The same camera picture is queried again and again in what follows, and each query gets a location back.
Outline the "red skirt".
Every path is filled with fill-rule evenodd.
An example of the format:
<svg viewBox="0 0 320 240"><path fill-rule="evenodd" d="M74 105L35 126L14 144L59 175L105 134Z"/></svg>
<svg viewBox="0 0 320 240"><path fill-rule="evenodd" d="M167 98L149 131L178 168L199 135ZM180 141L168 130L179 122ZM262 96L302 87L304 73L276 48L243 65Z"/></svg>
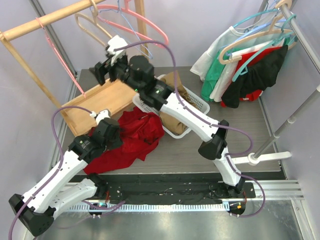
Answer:
<svg viewBox="0 0 320 240"><path fill-rule="evenodd" d="M124 111L118 123L122 146L95 158L83 170L87 175L125 169L136 159L144 161L165 134L160 117L153 112L143 112L138 107Z"/></svg>

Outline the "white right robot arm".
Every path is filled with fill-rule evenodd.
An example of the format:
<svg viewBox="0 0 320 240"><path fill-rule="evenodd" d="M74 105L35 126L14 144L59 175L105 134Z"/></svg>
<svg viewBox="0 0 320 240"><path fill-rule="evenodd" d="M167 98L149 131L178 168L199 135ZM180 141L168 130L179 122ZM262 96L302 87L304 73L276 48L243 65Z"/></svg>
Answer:
<svg viewBox="0 0 320 240"><path fill-rule="evenodd" d="M89 71L100 85L105 84L106 75L111 82L122 81L138 92L145 105L174 117L195 132L202 140L198 153L217 167L226 193L233 198L243 193L245 178L229 156L227 121L218 122L189 104L178 91L155 77L154 66L142 55L135 55L131 59L124 55L115 63L107 59L103 63L98 62Z"/></svg>

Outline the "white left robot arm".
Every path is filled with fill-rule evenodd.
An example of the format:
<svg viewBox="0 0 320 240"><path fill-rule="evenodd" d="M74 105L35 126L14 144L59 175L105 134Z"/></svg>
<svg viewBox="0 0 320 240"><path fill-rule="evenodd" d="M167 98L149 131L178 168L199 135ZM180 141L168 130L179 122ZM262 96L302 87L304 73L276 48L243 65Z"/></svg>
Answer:
<svg viewBox="0 0 320 240"><path fill-rule="evenodd" d="M74 138L62 160L43 179L24 194L9 199L15 218L33 237L46 232L55 219L71 206L88 198L102 199L108 184L98 174L91 173L68 190L61 189L95 158L122 145L119 123L109 117L97 120L91 135Z"/></svg>

